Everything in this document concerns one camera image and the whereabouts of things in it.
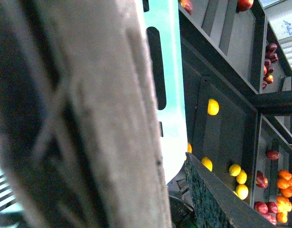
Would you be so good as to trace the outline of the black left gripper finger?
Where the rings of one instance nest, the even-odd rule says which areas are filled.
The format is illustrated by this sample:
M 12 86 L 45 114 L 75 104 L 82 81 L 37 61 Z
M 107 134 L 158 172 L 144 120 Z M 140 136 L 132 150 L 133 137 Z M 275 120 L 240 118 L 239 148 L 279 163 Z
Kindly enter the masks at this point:
M 191 153 L 185 172 L 198 228 L 274 228 Z

